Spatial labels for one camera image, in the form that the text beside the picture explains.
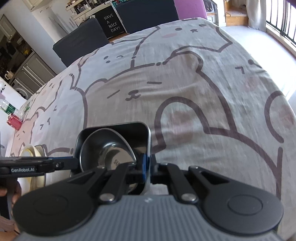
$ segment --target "gray ribbed surface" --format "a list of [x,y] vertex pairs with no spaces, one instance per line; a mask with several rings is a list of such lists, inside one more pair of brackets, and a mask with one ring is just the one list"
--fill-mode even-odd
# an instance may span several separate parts
[[240,238],[211,227],[192,205],[173,196],[124,196],[120,202],[100,207],[78,230],[59,237],[23,233],[16,241],[280,241],[273,232]]

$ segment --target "black letter board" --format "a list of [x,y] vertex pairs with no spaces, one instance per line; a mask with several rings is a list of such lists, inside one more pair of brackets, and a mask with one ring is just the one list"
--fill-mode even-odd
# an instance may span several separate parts
[[94,13],[94,15],[99,21],[107,38],[117,36],[124,32],[124,28],[112,6],[106,7]]

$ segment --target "red can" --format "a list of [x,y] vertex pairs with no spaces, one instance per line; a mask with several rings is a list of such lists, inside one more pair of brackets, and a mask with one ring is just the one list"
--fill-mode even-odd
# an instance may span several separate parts
[[14,114],[9,114],[7,119],[7,124],[13,127],[14,129],[19,130],[20,127],[22,126],[22,120],[19,119]]

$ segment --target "pink chair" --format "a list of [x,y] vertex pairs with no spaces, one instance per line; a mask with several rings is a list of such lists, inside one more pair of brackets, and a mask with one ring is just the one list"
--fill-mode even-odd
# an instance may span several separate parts
[[203,0],[174,0],[179,19],[185,18],[205,18],[205,4]]

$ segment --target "chair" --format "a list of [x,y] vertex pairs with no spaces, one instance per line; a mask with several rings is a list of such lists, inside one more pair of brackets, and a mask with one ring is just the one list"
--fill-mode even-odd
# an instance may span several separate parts
[[179,19],[204,18],[207,12],[203,0],[174,0]]
[[130,34],[179,19],[173,0],[129,0],[116,10]]
[[53,45],[53,50],[68,67],[78,58],[109,43],[96,18],[91,18]]

